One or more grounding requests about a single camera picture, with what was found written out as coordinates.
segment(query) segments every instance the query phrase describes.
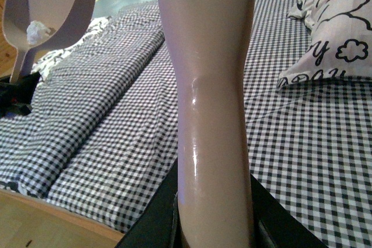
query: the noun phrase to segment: wooden surface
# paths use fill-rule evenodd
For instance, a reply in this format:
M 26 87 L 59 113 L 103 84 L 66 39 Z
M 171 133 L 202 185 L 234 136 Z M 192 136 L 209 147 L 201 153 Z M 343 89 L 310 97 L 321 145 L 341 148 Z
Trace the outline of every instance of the wooden surface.
M 0 190 L 0 248 L 113 248 L 123 234 L 21 194 Z
M 17 51 L 5 40 L 2 32 L 2 14 L 5 0 L 0 0 L 0 77 L 8 76 L 13 70 Z

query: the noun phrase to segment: gingham fabric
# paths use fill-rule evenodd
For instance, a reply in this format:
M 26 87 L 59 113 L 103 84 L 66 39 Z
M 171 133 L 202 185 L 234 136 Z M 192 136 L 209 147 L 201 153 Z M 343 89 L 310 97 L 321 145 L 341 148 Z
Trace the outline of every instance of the gingham fabric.
M 60 171 L 164 41 L 157 5 L 125 11 L 76 47 L 35 91 L 33 112 L 0 120 L 3 187 L 46 195 Z
M 276 89 L 279 73 L 310 43 L 303 23 L 286 19 L 295 1 L 256 0 L 244 75 L 251 172 L 327 246 L 371 247 L 372 85 Z M 45 200 L 127 232 L 176 157 L 176 132 L 176 83 L 163 44 Z
M 176 157 L 176 78 L 164 44 L 62 171 L 46 201 L 127 232 Z

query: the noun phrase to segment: folded fabric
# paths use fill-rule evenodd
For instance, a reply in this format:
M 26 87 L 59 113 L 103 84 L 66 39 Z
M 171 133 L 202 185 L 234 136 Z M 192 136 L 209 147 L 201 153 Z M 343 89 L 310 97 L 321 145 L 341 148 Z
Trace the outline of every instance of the folded fabric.
M 157 5 L 126 10 L 55 66 L 30 115 L 0 120 L 2 187 L 43 197 L 163 41 Z
M 288 17 L 304 19 L 312 42 L 279 75 L 277 87 L 322 78 L 372 77 L 371 0 L 299 0 Z

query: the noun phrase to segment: printed pillow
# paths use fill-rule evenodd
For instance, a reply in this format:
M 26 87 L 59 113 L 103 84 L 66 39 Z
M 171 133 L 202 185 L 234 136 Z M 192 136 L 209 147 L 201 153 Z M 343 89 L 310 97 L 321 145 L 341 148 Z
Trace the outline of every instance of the printed pillow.
M 372 77 L 371 0 L 299 0 L 288 17 L 304 19 L 312 43 L 279 75 L 279 88 L 322 78 Z

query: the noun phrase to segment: black and white patterned fabric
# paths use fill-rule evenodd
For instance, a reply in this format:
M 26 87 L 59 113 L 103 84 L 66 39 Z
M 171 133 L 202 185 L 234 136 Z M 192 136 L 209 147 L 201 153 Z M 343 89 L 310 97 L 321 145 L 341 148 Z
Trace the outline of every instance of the black and white patterned fabric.
M 33 113 L 0 120 L 0 181 L 43 197 L 66 163 L 164 41 L 159 8 L 113 18 L 104 32 L 53 68 Z
M 324 78 L 372 78 L 372 1 L 299 0 L 289 17 L 304 19 L 312 42 L 279 75 L 278 86 Z
M 177 157 L 177 89 L 163 44 L 46 201 L 127 232 Z
M 304 54 L 310 42 L 303 24 L 286 18 L 288 9 L 296 1 L 256 0 L 244 72 L 251 172 L 292 216 L 327 246 L 371 247 L 372 84 L 358 79 L 321 80 L 290 85 L 281 90 L 276 88 L 278 75 Z M 53 80 L 55 74 L 62 76 L 62 73 L 68 78 L 67 70 L 72 71 L 68 68 L 69 63 L 86 60 L 90 63 L 87 71 L 96 69 L 86 73 L 90 76 L 85 80 L 89 90 L 77 82 L 70 85 L 71 88 L 60 89 L 59 98 L 65 96 L 70 101 L 67 96 L 72 90 L 86 90 L 87 94 L 88 91 L 95 92 L 101 86 L 92 82 L 91 76 L 98 78 L 98 69 L 106 71 L 105 68 L 115 63 L 122 52 L 136 56 L 134 52 L 128 52 L 127 48 L 132 45 L 128 38 L 131 37 L 126 36 L 118 23 L 127 25 L 124 24 L 127 21 L 152 19 L 152 16 L 153 20 L 142 20 L 139 25 L 144 29 L 147 27 L 144 33 L 149 34 L 153 28 L 148 26 L 156 26 L 154 38 L 157 39 L 139 43 L 135 49 L 137 55 L 144 52 L 146 55 L 141 69 L 131 76 L 135 76 L 133 82 L 127 86 L 107 85 L 108 91 L 112 92 L 116 92 L 117 87 L 128 90 L 103 96 L 101 102 L 107 103 L 110 98 L 112 102 L 93 124 L 84 118 L 85 115 L 75 114 L 80 104 L 77 100 L 73 102 L 75 108 L 68 110 L 75 118 L 62 119 L 70 123 L 63 133 L 59 130 L 60 134 L 69 134 L 63 138 L 65 142 L 67 138 L 69 142 L 78 139 L 81 142 L 70 153 L 65 150 L 68 159 L 60 164 L 61 168 L 53 168 L 56 175 L 48 177 L 50 181 L 45 182 L 46 187 L 40 187 L 39 173 L 34 168 L 41 166 L 43 171 L 47 170 L 40 162 L 49 156 L 31 153 L 31 140 L 24 146 L 19 144 L 30 137 L 32 129 L 23 128 L 28 127 L 22 125 L 23 118 L 0 123 L 1 180 L 6 177 L 3 171 L 6 156 L 3 154 L 9 150 L 28 149 L 34 156 L 33 161 L 27 156 L 17 157 L 15 152 L 8 153 L 16 162 L 28 159 L 7 172 L 12 173 L 14 181 L 18 179 L 24 183 L 27 174 L 27 184 L 22 185 L 37 185 L 29 189 L 42 189 L 37 193 L 42 193 L 44 200 L 122 232 L 128 231 L 177 156 L 176 82 L 162 32 L 158 33 L 160 19 L 156 5 L 119 13 L 102 33 L 103 39 L 97 38 L 79 46 L 47 78 Z M 117 40 L 106 41 L 106 33 Z M 138 42 L 146 39 L 148 37 L 143 36 Z M 88 58 L 89 53 L 95 56 L 100 51 L 103 52 L 101 60 Z M 115 65 L 115 69 L 117 71 L 109 77 L 111 82 L 115 82 L 117 76 L 126 75 L 131 67 L 121 69 Z M 48 93 L 41 91 L 43 86 L 37 89 L 36 104 L 40 102 L 38 98 Z M 48 99 L 43 100 L 38 110 L 49 109 Z M 97 106 L 92 105 L 92 109 L 96 111 Z M 83 124 L 91 127 L 89 132 L 74 136 L 76 130 L 73 128 Z M 33 125 L 38 125 L 35 131 L 43 129 L 36 121 Z M 12 139 L 6 142 L 5 148 L 4 132 L 10 133 Z M 48 152 L 54 152 L 50 145 L 48 147 Z

